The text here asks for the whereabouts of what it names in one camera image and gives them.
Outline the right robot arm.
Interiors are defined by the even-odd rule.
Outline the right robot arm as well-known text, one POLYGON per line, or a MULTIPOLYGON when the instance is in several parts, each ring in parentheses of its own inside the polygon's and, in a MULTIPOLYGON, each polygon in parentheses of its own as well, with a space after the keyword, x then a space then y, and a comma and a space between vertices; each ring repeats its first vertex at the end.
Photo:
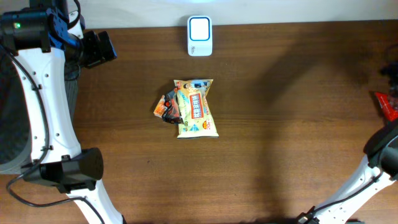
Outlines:
POLYGON ((328 200, 297 217, 296 223, 348 223, 350 217, 382 189, 397 182, 397 62, 381 69, 391 86, 386 99, 379 99, 389 121, 364 146, 365 156, 350 179, 328 200))

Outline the black orange snack packet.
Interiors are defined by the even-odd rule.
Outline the black orange snack packet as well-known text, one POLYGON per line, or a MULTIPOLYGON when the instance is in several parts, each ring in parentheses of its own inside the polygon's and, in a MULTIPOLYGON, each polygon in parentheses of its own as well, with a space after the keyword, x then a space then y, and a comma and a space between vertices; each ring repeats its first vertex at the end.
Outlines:
POLYGON ((166 123, 181 124, 183 119, 180 114, 177 100, 178 89, 174 88, 168 92, 164 97, 165 111, 162 114, 162 120, 166 123))

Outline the grey plastic mesh basket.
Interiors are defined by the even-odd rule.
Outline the grey plastic mesh basket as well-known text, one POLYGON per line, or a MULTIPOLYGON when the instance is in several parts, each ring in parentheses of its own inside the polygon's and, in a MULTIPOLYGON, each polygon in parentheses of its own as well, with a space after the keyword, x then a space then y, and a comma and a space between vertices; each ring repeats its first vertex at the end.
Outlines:
POLYGON ((46 145, 51 149, 44 163, 81 153, 64 81, 64 53, 21 50, 16 60, 23 69, 1 54, 2 174, 20 173, 22 166, 40 158, 46 145))

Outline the white barcode scanner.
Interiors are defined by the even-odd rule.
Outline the white barcode scanner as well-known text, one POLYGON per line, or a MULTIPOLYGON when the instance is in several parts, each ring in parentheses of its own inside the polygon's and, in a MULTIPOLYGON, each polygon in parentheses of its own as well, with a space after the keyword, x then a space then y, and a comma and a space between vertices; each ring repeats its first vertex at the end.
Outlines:
POLYGON ((187 52, 191 57, 208 57, 213 53, 213 24, 208 16, 187 19, 187 52))

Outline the small orange box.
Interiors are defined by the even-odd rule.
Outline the small orange box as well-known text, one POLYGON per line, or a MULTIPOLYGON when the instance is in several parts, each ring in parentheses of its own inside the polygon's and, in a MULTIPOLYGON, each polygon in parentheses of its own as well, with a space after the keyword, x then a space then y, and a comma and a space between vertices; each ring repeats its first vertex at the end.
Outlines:
POLYGON ((154 109, 154 115, 156 117, 162 118, 166 109, 167 109, 167 107, 165 106, 165 96, 162 95, 162 97, 160 98, 159 102, 157 103, 157 105, 154 109))

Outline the red snack bag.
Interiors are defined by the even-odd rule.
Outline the red snack bag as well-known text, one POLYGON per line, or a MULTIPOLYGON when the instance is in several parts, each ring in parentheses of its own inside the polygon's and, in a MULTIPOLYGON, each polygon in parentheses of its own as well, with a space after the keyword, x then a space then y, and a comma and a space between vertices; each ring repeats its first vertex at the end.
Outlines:
POLYGON ((397 107, 392 104, 392 98, 386 93, 374 93, 383 116, 388 121, 395 121, 397 119, 397 107))

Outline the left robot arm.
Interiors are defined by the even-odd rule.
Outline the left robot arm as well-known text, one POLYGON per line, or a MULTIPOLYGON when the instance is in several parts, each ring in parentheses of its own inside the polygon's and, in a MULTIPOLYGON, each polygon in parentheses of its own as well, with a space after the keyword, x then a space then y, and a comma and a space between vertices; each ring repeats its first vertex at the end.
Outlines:
POLYGON ((66 1, 31 1, 1 16, 1 50, 21 81, 30 134, 1 170, 20 168, 19 179, 55 187, 90 223, 124 223, 102 181, 101 151, 81 148, 71 117, 80 70, 117 57, 109 35, 86 31, 66 1))

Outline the cream chocolate chip bag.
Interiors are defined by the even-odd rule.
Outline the cream chocolate chip bag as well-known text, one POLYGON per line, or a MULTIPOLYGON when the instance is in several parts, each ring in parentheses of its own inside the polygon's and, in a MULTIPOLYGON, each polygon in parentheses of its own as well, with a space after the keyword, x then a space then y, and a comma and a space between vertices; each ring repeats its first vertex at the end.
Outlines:
POLYGON ((206 99, 212 83, 213 79, 174 80, 182 119, 178 139, 219 137, 206 99))

